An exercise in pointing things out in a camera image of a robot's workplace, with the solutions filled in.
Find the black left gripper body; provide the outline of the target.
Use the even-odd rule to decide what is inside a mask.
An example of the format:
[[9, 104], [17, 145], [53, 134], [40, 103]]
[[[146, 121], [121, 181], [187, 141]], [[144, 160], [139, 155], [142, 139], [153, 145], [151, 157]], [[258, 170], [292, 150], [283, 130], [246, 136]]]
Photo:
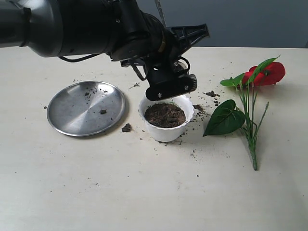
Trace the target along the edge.
[[171, 66], [192, 46], [209, 37], [207, 24], [196, 26], [171, 26], [162, 31], [161, 47], [144, 58], [144, 69]]

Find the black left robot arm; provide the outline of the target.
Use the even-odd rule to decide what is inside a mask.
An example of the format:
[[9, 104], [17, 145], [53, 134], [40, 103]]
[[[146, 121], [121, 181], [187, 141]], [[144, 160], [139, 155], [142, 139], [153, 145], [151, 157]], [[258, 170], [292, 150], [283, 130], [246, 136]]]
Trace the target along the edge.
[[123, 67], [173, 64], [209, 32], [205, 24], [166, 27], [134, 0], [5, 0], [1, 47], [29, 47], [68, 62], [106, 54]]

